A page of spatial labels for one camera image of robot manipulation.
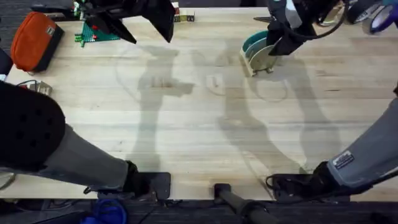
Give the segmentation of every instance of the wooden tabletop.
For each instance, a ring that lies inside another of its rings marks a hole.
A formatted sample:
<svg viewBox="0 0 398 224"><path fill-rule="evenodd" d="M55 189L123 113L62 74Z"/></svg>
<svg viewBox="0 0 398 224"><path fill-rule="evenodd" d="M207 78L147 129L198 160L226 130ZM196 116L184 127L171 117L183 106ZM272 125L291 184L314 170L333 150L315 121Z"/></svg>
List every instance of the wooden tabletop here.
<svg viewBox="0 0 398 224"><path fill-rule="evenodd" d="M398 31L367 35L343 25L284 57L272 75L246 77L239 51L264 30L266 8L194 9L171 44L143 18L124 23L138 40L74 43L65 36L49 69L34 78L75 131L140 171L172 174L171 198L211 199L226 182L244 198L272 199L273 173L311 172L349 146L387 108L398 71ZM8 82L31 77L15 67ZM3 198L94 198L84 186L20 175ZM398 179L354 200L398 200Z"/></svg>

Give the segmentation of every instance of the orange pouch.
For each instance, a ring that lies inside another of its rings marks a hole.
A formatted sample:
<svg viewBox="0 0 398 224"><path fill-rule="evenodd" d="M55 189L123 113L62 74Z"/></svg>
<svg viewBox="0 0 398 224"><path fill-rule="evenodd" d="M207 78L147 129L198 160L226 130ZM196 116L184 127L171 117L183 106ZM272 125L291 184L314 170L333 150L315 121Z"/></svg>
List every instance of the orange pouch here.
<svg viewBox="0 0 398 224"><path fill-rule="evenodd" d="M19 26L11 45L11 58L25 72L47 69L64 31L41 12L31 12Z"/></svg>

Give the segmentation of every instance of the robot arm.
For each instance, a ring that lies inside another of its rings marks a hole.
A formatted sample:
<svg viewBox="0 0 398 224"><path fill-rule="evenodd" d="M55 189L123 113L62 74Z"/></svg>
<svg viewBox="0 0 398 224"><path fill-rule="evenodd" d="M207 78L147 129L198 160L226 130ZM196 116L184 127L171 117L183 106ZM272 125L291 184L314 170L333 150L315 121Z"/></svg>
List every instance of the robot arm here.
<svg viewBox="0 0 398 224"><path fill-rule="evenodd" d="M99 197L169 197L169 173L138 172L90 144L65 123L53 99L4 82L0 96L1 171L85 185L85 193Z"/></svg>
<svg viewBox="0 0 398 224"><path fill-rule="evenodd" d="M312 200L361 194L398 175L398 98L352 145L313 174L274 174L268 186L279 200Z"/></svg>
<svg viewBox="0 0 398 224"><path fill-rule="evenodd" d="M96 26L105 33L113 33L120 38L136 43L121 22L122 18L142 16L148 19L167 42L174 31L175 10L170 1L164 0L75 0L85 16L85 22Z"/></svg>
<svg viewBox="0 0 398 224"><path fill-rule="evenodd" d="M337 30L348 11L347 0L344 0L344 13L334 28L317 35L312 24L322 23L339 1L268 0L268 10L274 20L268 26L267 45L275 45L269 55L290 55L307 40L326 37Z"/></svg>

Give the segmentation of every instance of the green lego baseplate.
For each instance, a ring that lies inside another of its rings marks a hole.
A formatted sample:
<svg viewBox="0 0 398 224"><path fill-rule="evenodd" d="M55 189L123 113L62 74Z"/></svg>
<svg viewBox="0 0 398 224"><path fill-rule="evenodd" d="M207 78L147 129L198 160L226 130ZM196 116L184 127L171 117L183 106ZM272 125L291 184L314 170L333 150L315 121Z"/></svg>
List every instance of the green lego baseplate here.
<svg viewBox="0 0 398 224"><path fill-rule="evenodd" d="M81 33L75 34L75 42L80 43L80 47L84 47L85 43L99 42L107 40L120 40L120 37L114 34L105 34L100 30L90 28L85 22Z"/></svg>

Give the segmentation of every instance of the label sticker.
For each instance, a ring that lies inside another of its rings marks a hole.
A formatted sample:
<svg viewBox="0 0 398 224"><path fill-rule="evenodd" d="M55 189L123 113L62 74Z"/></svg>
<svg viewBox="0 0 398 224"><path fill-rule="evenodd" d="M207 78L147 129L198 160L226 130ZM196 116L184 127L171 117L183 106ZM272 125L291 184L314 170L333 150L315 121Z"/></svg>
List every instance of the label sticker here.
<svg viewBox="0 0 398 224"><path fill-rule="evenodd" d="M45 31L48 35L52 36L55 32L55 29L53 27L48 26L47 30Z"/></svg>
<svg viewBox="0 0 398 224"><path fill-rule="evenodd" d="M339 157L333 160L333 165L336 167L336 169L341 169L353 161L354 161L354 156L352 155L352 153L349 151L345 151Z"/></svg>

